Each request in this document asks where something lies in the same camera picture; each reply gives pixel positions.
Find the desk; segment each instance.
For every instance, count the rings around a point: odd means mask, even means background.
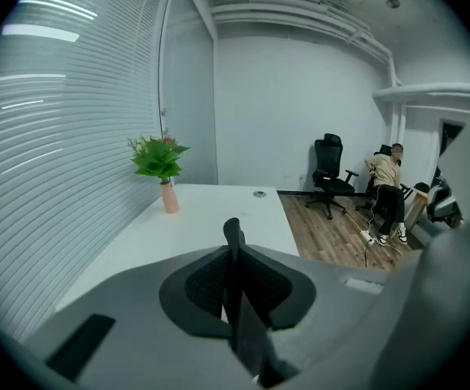
[[[237,217],[247,244],[298,256],[284,208],[274,188],[178,184],[181,211],[165,214],[156,200],[134,219],[82,272],[56,310],[75,301],[103,280],[134,267],[225,245],[222,227]],[[255,197],[264,191],[266,197]]]
[[[412,192],[416,197],[405,214],[405,227],[409,231],[416,225],[421,214],[423,214],[424,209],[427,207],[427,199],[429,197],[427,193],[416,188],[412,188]]]

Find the pink vase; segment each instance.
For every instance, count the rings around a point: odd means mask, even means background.
[[[179,211],[176,193],[173,192],[172,184],[161,184],[164,210],[167,214],[175,214]]]

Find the sneaker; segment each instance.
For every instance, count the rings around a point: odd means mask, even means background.
[[[384,234],[381,234],[381,235],[380,235],[380,240],[378,240],[378,244],[379,244],[381,247],[386,246],[386,245],[387,245],[387,239],[388,239],[388,238],[389,238],[388,236],[386,236],[386,235],[384,235]]]
[[[407,243],[406,228],[398,228],[398,240],[403,244]]]

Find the wooden floor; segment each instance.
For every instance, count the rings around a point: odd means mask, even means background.
[[[332,207],[333,220],[329,221],[325,216],[325,204],[312,204],[307,209],[305,203],[309,197],[280,195],[280,199],[302,257],[343,266],[365,267],[365,244],[359,231],[367,229],[371,214],[367,210],[355,210],[357,204],[363,204],[362,198],[337,198],[347,208],[347,215],[358,224],[359,229],[337,207]],[[381,224],[381,217],[376,216],[372,221],[372,236],[379,236],[378,228]],[[408,245],[400,243],[397,236],[391,238],[389,244],[404,254],[421,248],[419,241],[410,234]],[[374,244],[367,250],[367,267],[390,271],[402,257],[390,247]]]

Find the white blinds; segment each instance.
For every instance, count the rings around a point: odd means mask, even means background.
[[[18,340],[159,195],[162,0],[20,0],[0,32],[0,328]]]
[[[192,0],[170,0],[163,39],[164,127],[181,145],[177,183],[217,184],[213,41]]]

